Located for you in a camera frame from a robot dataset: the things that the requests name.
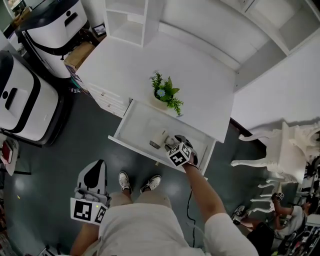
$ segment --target potted plant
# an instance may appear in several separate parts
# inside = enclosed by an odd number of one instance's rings
[[[155,75],[151,77],[153,93],[153,105],[159,109],[174,109],[178,116],[181,115],[181,106],[183,101],[174,97],[179,92],[179,88],[173,88],[170,76],[167,80],[162,78],[159,72],[155,72]]]

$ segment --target shelf unit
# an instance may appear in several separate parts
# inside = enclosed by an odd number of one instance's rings
[[[143,47],[158,31],[163,0],[103,0],[107,35]]]
[[[237,71],[235,91],[252,83],[320,32],[317,0],[221,0],[256,24],[268,41]]]

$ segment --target white drawer unit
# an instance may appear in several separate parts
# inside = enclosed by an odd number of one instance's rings
[[[141,102],[135,100],[131,102],[114,136],[108,138],[156,162],[184,172],[182,167],[173,166],[167,158],[164,145],[156,149],[149,143],[156,133],[163,128],[168,130],[171,138],[174,135],[183,135],[190,141],[198,154],[198,168],[204,175],[216,140]]]
[[[130,104],[129,98],[121,97],[90,82],[85,85],[100,108],[120,118],[124,117]]]

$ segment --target wrist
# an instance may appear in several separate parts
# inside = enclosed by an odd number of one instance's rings
[[[199,170],[199,168],[194,165],[193,163],[190,162],[186,162],[182,165],[182,167],[184,168],[185,171],[189,171],[189,170]]]

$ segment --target white flower pot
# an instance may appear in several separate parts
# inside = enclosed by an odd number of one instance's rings
[[[157,109],[160,110],[167,110],[167,103],[161,101],[160,99],[157,99],[155,96],[155,91],[152,91],[151,95],[150,95],[150,103],[152,106],[154,106]]]

